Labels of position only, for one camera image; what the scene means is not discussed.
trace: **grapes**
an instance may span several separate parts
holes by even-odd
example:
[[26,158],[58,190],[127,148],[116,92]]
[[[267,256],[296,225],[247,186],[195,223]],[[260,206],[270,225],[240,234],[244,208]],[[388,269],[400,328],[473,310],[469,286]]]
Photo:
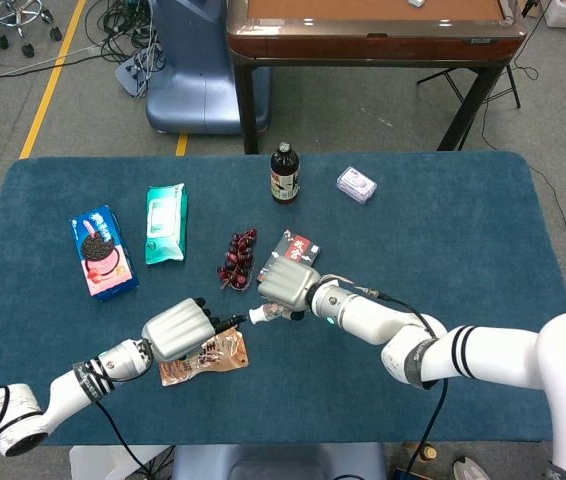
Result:
[[223,282],[221,288],[230,285],[234,290],[245,291],[250,287],[254,266],[252,245],[256,236],[256,228],[232,235],[229,250],[225,254],[225,263],[217,269],[219,279]]

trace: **green wet wipes pack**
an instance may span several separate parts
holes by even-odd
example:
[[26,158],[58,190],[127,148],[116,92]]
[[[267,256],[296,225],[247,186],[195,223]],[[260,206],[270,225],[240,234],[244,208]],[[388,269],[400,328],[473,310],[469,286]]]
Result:
[[150,187],[147,192],[145,263],[185,259],[185,184]]

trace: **pool table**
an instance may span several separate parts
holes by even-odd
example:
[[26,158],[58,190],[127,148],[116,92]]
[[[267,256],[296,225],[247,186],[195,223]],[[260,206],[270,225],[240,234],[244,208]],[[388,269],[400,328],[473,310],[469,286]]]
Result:
[[454,150],[527,29],[515,0],[227,0],[245,153],[258,153],[251,72],[264,65],[469,68],[438,146]]

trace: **dark bottle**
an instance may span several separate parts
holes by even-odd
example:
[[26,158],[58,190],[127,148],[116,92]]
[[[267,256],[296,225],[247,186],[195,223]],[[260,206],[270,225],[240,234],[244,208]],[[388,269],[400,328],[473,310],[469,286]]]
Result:
[[270,159],[272,196],[279,203],[292,203],[299,193],[299,156],[289,143],[281,142]]

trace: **yellow floor line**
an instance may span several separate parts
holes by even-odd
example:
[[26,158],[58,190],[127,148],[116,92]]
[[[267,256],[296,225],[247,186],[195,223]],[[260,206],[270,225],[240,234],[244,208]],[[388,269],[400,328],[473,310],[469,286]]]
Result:
[[76,4],[76,8],[74,9],[74,13],[72,14],[72,19],[70,20],[70,24],[67,27],[67,31],[65,32],[65,38],[63,39],[61,50],[59,51],[60,58],[58,58],[54,63],[54,65],[58,68],[52,69],[50,79],[48,80],[47,87],[45,88],[45,92],[43,93],[43,98],[41,99],[41,103],[39,104],[39,109],[36,111],[34,121],[32,122],[32,126],[30,127],[30,133],[28,133],[27,138],[25,139],[25,144],[23,145],[23,150],[21,150],[21,156],[19,157],[20,160],[28,158],[32,153],[34,142],[36,142],[36,137],[39,134],[41,124],[43,123],[43,119],[45,118],[45,112],[47,112],[47,108],[50,106],[50,101],[52,100],[52,95],[54,94],[56,83],[58,82],[61,75],[61,70],[63,70],[62,65],[65,63],[65,55],[67,55],[67,52],[70,51],[70,45],[72,44],[72,39],[74,38],[74,32],[76,32],[76,26],[78,25],[79,19],[81,18],[83,7],[85,7],[85,1],[86,0],[78,0]]
[[185,151],[187,150],[187,133],[181,133],[179,135],[179,141],[176,144],[176,156],[185,156]]

